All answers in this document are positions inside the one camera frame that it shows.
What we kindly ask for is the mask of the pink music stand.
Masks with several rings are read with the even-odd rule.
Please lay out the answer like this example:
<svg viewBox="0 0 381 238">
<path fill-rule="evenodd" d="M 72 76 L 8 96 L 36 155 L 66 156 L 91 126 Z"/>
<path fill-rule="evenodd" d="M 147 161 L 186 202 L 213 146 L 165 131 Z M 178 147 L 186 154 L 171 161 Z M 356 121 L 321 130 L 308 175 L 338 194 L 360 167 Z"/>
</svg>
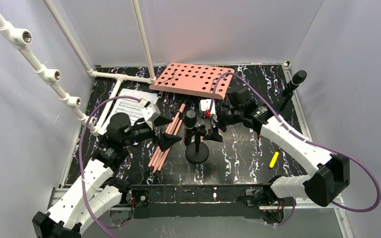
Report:
<svg viewBox="0 0 381 238">
<path fill-rule="evenodd" d="M 231 68 L 174 62 L 169 64 L 150 85 L 151 90 L 223 100 L 231 76 L 218 79 L 221 74 L 234 72 Z"/>
</svg>

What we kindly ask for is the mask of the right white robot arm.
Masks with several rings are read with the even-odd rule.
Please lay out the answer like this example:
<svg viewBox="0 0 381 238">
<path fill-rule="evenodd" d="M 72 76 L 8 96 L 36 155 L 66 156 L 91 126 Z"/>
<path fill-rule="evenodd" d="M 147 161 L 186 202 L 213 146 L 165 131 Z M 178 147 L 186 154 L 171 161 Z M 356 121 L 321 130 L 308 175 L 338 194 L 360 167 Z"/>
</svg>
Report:
<svg viewBox="0 0 381 238">
<path fill-rule="evenodd" d="M 258 104 L 248 88 L 231 92 L 228 97 L 230 105 L 216 106 L 212 99 L 199 102 L 200 112 L 212 119 L 213 131 L 205 136 L 206 140 L 220 141 L 219 129 L 226 131 L 227 126 L 242 123 L 274 142 L 306 171 L 303 176 L 273 177 L 260 190 L 251 192 L 248 200 L 273 203 L 288 197 L 300 197 L 326 207 L 349 185 L 350 166 L 346 156 L 313 146 L 283 117 L 275 117 L 266 104 Z"/>
</svg>

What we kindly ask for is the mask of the sheet music page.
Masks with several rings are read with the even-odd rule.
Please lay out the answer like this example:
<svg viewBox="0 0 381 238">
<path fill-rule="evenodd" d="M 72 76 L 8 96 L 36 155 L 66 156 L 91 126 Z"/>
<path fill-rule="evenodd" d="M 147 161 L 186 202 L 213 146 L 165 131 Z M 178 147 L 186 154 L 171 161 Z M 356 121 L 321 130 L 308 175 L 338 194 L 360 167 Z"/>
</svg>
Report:
<svg viewBox="0 0 381 238">
<path fill-rule="evenodd" d="M 131 90 L 123 88 L 120 96 L 132 96 L 138 99 L 146 99 L 147 101 L 156 104 L 158 100 L 158 95 L 156 93 L 149 93 L 138 90 Z M 113 103 L 113 108 L 111 109 L 106 121 L 103 123 L 102 127 L 99 129 L 99 134 L 103 135 L 106 132 L 106 128 L 110 123 L 111 117 L 116 113 L 126 113 L 129 116 L 131 125 L 133 125 L 139 118 L 142 118 L 142 108 L 144 106 L 140 105 L 137 101 L 132 99 L 117 99 Z"/>
</svg>

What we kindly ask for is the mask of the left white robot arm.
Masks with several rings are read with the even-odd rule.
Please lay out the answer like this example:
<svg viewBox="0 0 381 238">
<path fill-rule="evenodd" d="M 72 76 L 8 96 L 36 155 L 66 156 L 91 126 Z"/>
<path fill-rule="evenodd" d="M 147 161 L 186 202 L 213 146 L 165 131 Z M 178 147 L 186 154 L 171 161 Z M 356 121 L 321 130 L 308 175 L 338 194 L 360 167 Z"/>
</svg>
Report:
<svg viewBox="0 0 381 238">
<path fill-rule="evenodd" d="M 99 217 L 120 204 L 131 190 L 127 181 L 115 173 L 129 155 L 128 146 L 152 139 L 167 150 L 181 137 L 158 130 L 173 120 L 151 115 L 149 112 L 131 123 L 126 113 L 110 118 L 106 132 L 81 175 L 64 196 L 46 212 L 38 212 L 32 219 L 38 238 L 80 238 Z"/>
</svg>

